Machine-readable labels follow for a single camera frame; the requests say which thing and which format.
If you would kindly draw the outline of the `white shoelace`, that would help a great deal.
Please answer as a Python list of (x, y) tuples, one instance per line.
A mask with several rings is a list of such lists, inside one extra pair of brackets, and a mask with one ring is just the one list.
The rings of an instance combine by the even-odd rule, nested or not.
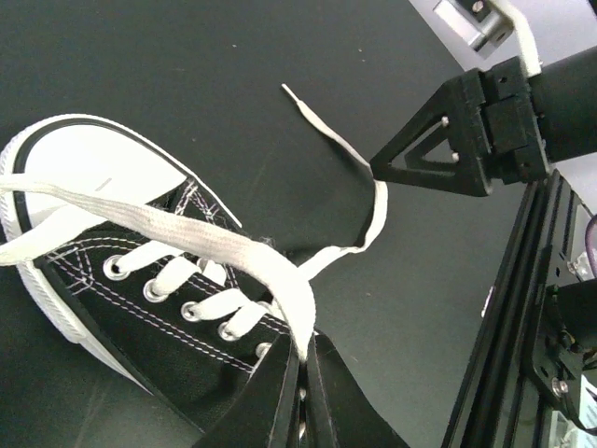
[[(337, 142), (373, 175), (369, 163), (346, 140), (328, 127), (286, 84), (283, 83), (282, 88), (296, 103), (303, 117), (317, 131)], [(92, 215), (137, 231), (152, 242), (156, 241), (217, 263), (228, 264), (250, 274), (267, 287), (276, 300), (290, 329), (298, 359), (305, 363), (316, 317), (315, 299), (309, 280), (337, 259), (366, 251), (379, 236), (386, 222), (388, 187), (386, 182), (379, 180), (374, 180), (373, 183), (375, 187), (373, 214), (365, 234), (364, 244), (325, 247), (298, 267), (272, 247), (216, 225), (169, 214), (148, 205), (118, 202), (99, 193), (87, 194), (72, 190), (30, 175), (2, 175), (1, 193), (22, 191), (52, 196)], [(39, 231), (27, 231), (24, 235), (2, 245), (1, 265), (34, 259), (82, 232), (67, 231), (60, 227), (60, 225), (58, 227), (50, 225), (50, 228), (56, 229), (57, 232), (57, 236), (52, 237), (53, 239), (49, 236), (45, 237)], [(248, 299), (242, 301), (234, 299), (231, 302), (233, 305), (231, 309), (216, 307), (214, 311), (218, 313), (213, 316), (219, 318), (236, 313), (229, 322), (232, 324), (232, 327), (229, 327), (229, 334), (243, 336), (251, 326), (249, 326), (248, 317), (245, 319), (242, 313), (253, 317), (252, 311), (246, 313), (244, 309), (256, 309), (255, 317), (257, 317), (257, 309), (260, 309), (259, 312), (267, 312), (260, 305), (249, 305), (248, 302)]]

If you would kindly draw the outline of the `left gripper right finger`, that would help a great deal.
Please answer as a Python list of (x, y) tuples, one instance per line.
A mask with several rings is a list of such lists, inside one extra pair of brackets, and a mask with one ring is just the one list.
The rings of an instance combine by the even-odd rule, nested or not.
[(312, 337), (306, 364), (309, 447), (399, 448), (408, 444), (375, 411), (324, 334)]

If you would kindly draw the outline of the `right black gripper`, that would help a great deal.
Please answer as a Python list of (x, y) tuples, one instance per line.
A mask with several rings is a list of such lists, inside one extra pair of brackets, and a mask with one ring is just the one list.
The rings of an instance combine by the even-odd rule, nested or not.
[(370, 166), (381, 181), (489, 195), (489, 175), (505, 184), (547, 177), (545, 147), (530, 83), (513, 57), (482, 76), (474, 69), (445, 81)]

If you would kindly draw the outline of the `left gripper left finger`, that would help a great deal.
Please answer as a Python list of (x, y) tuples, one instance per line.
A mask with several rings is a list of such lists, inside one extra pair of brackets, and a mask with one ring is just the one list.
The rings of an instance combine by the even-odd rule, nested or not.
[(299, 446), (299, 359), (289, 337), (276, 339), (232, 407), (196, 446)]

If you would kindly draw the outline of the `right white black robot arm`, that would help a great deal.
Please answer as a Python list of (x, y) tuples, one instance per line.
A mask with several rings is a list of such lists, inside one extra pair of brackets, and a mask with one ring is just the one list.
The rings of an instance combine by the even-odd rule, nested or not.
[(473, 197), (596, 150), (596, 50), (529, 77), (521, 58), (445, 81), (370, 161), (375, 179)]

